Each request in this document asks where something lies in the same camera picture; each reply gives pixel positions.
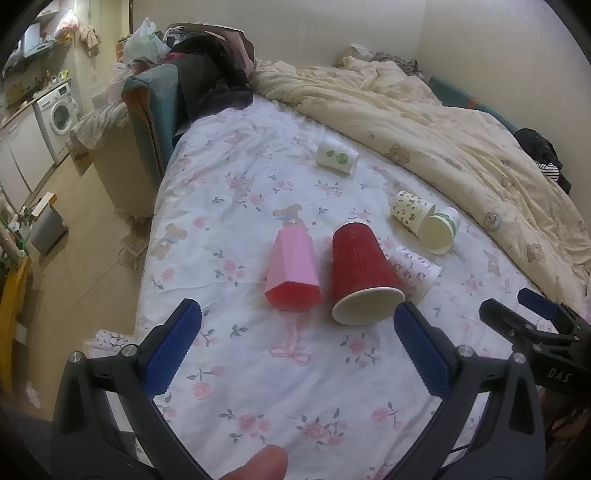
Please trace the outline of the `person's thumb at bottom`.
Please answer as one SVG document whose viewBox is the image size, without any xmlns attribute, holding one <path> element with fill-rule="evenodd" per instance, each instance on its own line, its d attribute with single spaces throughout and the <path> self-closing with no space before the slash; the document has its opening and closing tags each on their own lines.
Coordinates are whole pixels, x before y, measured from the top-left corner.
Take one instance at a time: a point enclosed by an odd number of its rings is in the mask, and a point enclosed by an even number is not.
<svg viewBox="0 0 591 480">
<path fill-rule="evenodd" d="M 221 480 L 283 480 L 287 474 L 287 452 L 276 445 L 267 445 L 242 467 L 221 477 Z"/>
</svg>

